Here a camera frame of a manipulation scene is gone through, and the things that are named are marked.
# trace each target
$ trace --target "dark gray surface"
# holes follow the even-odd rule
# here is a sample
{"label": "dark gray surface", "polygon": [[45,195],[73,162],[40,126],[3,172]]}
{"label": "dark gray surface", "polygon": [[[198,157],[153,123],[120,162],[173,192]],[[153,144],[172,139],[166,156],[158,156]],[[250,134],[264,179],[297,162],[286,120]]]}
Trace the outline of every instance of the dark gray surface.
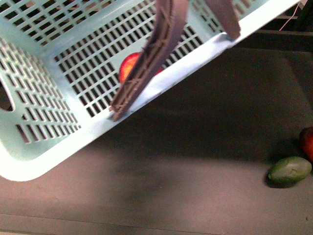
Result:
{"label": "dark gray surface", "polygon": [[264,180],[313,123],[290,57],[229,50],[39,179],[0,178],[0,230],[313,234],[313,176]]}

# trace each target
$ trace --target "basket handle hole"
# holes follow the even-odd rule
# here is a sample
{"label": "basket handle hole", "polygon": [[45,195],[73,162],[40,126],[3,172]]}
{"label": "basket handle hole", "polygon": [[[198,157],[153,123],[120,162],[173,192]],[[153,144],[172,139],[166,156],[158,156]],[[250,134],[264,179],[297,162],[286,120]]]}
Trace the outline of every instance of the basket handle hole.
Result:
{"label": "basket handle hole", "polygon": [[13,107],[14,105],[11,102],[10,96],[8,95],[5,86],[0,80],[0,109],[12,112]]}

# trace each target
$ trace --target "basket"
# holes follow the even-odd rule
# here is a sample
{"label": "basket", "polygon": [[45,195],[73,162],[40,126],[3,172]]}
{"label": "basket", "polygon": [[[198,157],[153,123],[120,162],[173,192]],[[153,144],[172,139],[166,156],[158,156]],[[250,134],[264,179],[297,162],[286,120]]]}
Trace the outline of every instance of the basket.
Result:
{"label": "basket", "polygon": [[296,3],[234,0],[242,34],[231,41],[203,1],[190,0],[163,72],[113,122],[120,65],[149,38],[155,2],[0,0],[0,175],[43,175]]}

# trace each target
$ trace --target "red fruit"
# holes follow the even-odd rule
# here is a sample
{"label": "red fruit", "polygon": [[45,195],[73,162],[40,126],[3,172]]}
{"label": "red fruit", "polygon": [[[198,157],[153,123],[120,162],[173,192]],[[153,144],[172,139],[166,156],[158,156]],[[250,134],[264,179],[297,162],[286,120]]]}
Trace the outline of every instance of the red fruit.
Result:
{"label": "red fruit", "polygon": [[[120,83],[123,83],[126,80],[128,74],[131,72],[139,56],[140,56],[140,53],[136,52],[136,53],[130,54],[129,56],[125,58],[125,60],[123,61],[119,69],[119,82]],[[156,73],[156,75],[162,71],[163,69],[160,69]]]}
{"label": "red fruit", "polygon": [[306,127],[300,132],[299,142],[303,151],[313,162],[313,127]]}

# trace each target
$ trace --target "green mango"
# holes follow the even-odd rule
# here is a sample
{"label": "green mango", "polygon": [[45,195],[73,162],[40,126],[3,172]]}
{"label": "green mango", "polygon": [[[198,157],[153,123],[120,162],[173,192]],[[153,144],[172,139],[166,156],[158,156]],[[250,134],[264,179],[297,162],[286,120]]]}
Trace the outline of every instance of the green mango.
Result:
{"label": "green mango", "polygon": [[311,172],[312,165],[300,157],[279,160],[269,171],[268,178],[279,184],[292,184],[305,179]]}

